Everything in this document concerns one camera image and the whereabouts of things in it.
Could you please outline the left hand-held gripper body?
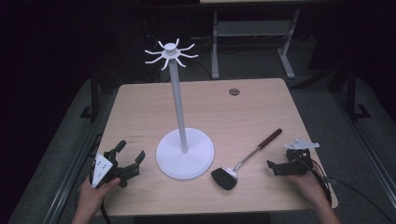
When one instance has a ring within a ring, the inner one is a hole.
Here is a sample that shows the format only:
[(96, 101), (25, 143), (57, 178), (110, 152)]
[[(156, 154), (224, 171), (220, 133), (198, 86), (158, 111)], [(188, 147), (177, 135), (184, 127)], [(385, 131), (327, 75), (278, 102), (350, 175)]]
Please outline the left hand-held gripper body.
[(126, 188), (128, 180), (139, 175), (140, 156), (136, 157), (133, 164), (119, 167), (118, 153), (118, 150), (112, 149), (104, 154), (96, 154), (90, 174), (90, 184), (93, 188), (99, 189), (115, 178), (120, 179), (121, 188)]

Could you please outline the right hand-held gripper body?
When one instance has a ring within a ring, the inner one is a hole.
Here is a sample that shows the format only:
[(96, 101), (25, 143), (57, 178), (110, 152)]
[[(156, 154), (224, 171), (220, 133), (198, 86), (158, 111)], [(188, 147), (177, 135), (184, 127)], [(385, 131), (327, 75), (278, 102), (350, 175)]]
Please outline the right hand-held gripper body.
[(286, 144), (286, 157), (289, 169), (287, 175), (304, 175), (313, 169), (310, 149), (319, 147), (319, 143), (313, 143), (296, 138), (292, 143)]

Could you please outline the person's right hand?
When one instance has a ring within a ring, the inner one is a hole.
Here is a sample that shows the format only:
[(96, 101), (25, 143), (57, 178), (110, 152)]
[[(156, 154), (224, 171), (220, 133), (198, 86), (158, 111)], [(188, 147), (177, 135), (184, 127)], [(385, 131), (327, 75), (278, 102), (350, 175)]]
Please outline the person's right hand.
[(311, 172), (305, 175), (288, 175), (287, 179), (297, 187), (314, 208), (331, 206), (326, 193)]

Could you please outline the aluminium floor rail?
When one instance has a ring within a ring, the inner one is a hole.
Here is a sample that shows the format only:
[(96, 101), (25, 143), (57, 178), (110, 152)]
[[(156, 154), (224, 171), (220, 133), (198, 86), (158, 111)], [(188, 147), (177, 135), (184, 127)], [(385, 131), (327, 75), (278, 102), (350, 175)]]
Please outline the aluminium floor rail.
[(43, 224), (57, 224), (86, 160), (91, 156), (92, 152), (98, 148), (102, 136), (101, 133), (88, 135), (77, 147), (77, 152), (70, 166), (66, 169), (66, 174), (64, 175), (60, 187), (56, 190)]
[(337, 107), (341, 110), (347, 125), (358, 138), (362, 150), (364, 151), (370, 165), (372, 166), (376, 177), (382, 188), (386, 192), (390, 202), (396, 208), (396, 182), (392, 179), (384, 163), (380, 160), (375, 146), (370, 142), (368, 136), (364, 133), (363, 128), (359, 125), (360, 119), (370, 119), (371, 115), (364, 105), (353, 105), (349, 109), (347, 100), (341, 93), (332, 92), (331, 96)]

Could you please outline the spatula with brown handle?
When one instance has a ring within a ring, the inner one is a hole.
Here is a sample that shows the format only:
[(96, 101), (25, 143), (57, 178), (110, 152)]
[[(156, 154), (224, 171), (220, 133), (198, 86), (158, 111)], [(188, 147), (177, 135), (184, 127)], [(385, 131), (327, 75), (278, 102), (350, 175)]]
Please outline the spatula with brown handle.
[(239, 163), (235, 165), (234, 168), (220, 167), (211, 172), (212, 179), (215, 183), (225, 190), (233, 189), (238, 182), (237, 172), (241, 168), (241, 166), (249, 160), (255, 153), (265, 148), (269, 143), (275, 140), (279, 135), (282, 134), (281, 129), (276, 129), (273, 133), (271, 133), (267, 138), (265, 138), (261, 143), (257, 145), (257, 147), (250, 152), (244, 159), (242, 159)]

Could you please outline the white desk frame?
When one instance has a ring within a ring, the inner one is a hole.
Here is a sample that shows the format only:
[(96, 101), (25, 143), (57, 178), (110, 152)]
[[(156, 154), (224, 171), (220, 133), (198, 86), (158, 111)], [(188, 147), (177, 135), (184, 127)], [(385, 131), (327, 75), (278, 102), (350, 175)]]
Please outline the white desk frame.
[(219, 21), (218, 12), (214, 12), (211, 68), (212, 77), (219, 79), (218, 38), (236, 36), (282, 36), (284, 44), (277, 50), (287, 78), (294, 79), (295, 75), (288, 59), (288, 50), (292, 40), (301, 10), (295, 9), (289, 20), (277, 21)]

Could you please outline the dark metal stand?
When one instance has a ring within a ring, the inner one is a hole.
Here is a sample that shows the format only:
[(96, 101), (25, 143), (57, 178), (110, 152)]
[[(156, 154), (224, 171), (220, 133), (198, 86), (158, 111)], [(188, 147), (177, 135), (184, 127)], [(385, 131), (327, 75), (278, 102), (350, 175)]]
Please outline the dark metal stand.
[(364, 105), (356, 103), (357, 76), (352, 65), (345, 65), (343, 76), (346, 83), (345, 110), (347, 115), (353, 120), (369, 119), (370, 113)]

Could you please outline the white hook rack stand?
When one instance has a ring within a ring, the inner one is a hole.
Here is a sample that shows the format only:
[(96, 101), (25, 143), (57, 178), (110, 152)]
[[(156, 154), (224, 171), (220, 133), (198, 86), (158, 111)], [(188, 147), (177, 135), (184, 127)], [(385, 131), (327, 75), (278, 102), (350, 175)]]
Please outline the white hook rack stand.
[(163, 70), (169, 70), (177, 116), (177, 129), (166, 134), (157, 146), (156, 162), (164, 174), (177, 180), (190, 180), (207, 171), (214, 160), (215, 147), (206, 133), (185, 125), (178, 72), (178, 68), (185, 67), (185, 64), (179, 58), (192, 59), (196, 55), (185, 54), (185, 51), (194, 47), (193, 44), (184, 49), (180, 49), (178, 44), (179, 39), (166, 44), (159, 41), (161, 51), (145, 52), (157, 55), (155, 60), (147, 64), (164, 60)]

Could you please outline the person's left hand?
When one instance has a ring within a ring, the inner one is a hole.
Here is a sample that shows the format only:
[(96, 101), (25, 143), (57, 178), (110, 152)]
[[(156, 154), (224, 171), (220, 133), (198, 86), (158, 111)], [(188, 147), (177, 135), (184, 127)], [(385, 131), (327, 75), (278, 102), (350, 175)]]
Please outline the person's left hand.
[(92, 187), (89, 179), (86, 179), (80, 186), (77, 214), (85, 218), (93, 217), (99, 210), (106, 194), (113, 190), (119, 183), (120, 179), (116, 177), (99, 189), (96, 189)]

